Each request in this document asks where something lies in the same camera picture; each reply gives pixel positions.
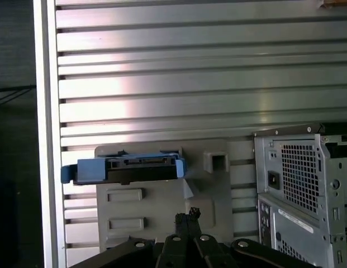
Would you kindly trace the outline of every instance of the label sticker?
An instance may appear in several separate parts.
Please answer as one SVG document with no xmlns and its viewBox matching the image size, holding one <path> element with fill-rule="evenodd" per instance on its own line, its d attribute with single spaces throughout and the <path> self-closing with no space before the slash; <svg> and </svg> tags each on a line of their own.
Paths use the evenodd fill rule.
<svg viewBox="0 0 347 268">
<path fill-rule="evenodd" d="M 285 218 L 289 219 L 290 221 L 296 223 L 300 227 L 304 228 L 306 231 L 313 233 L 313 228 L 311 226 L 308 226 L 307 224 L 303 223 L 299 219 L 287 214 L 285 211 L 282 211 L 281 209 L 279 209 L 279 214 L 281 216 L 284 216 Z"/>
</svg>

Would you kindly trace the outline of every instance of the ventilation grille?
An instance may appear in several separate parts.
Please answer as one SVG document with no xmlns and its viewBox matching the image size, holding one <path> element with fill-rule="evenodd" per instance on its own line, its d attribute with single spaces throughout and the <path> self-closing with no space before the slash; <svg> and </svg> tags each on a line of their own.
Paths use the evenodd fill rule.
<svg viewBox="0 0 347 268">
<path fill-rule="evenodd" d="M 285 198 L 316 213 L 319 179 L 312 146 L 283 145 L 282 163 Z"/>
<path fill-rule="evenodd" d="M 301 256 L 296 250 L 294 250 L 291 246 L 289 246 L 284 240 L 282 240 L 282 245 L 278 245 L 278 249 L 280 252 L 290 255 L 294 258 L 297 258 L 301 261 L 308 262 L 304 257 Z"/>
</svg>

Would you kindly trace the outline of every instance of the computer case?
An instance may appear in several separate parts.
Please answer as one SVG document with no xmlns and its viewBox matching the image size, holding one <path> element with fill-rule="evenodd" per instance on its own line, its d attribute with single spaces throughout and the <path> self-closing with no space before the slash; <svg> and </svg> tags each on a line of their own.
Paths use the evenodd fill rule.
<svg viewBox="0 0 347 268">
<path fill-rule="evenodd" d="M 347 123 L 254 136 L 261 243 L 316 266 L 347 267 Z"/>
</svg>

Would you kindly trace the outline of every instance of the hexagonal mesh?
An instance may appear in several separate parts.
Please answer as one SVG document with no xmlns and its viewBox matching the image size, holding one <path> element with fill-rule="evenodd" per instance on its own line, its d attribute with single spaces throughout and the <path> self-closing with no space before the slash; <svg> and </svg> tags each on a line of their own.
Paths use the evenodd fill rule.
<svg viewBox="0 0 347 268">
<path fill-rule="evenodd" d="M 304 209 L 317 211 L 319 179 L 311 145 L 283 145 L 283 190 L 285 198 Z"/>
</svg>

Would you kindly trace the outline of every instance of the black cable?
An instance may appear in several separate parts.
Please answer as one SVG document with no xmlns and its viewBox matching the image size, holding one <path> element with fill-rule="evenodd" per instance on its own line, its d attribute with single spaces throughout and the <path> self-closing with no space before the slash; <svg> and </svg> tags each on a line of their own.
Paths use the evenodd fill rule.
<svg viewBox="0 0 347 268">
<path fill-rule="evenodd" d="M 10 101 L 16 99 L 16 98 L 18 98 L 18 97 L 20 97 L 20 96 L 22 96 L 22 95 L 24 95 L 24 94 L 26 94 L 26 93 L 28 93 L 28 92 L 31 91 L 31 90 L 32 90 L 32 88 L 30 88 L 30 89 L 28 89 L 28 90 L 20 90 L 20 91 L 22 91 L 22 93 L 20 93 L 20 94 L 14 96 L 14 97 L 11 98 L 11 99 L 8 99 L 8 100 L 6 100 L 6 101 L 0 103 L 0 106 L 3 105 L 3 104 L 5 104 L 5 103 L 7 103 L 7 102 L 10 102 Z"/>
</svg>

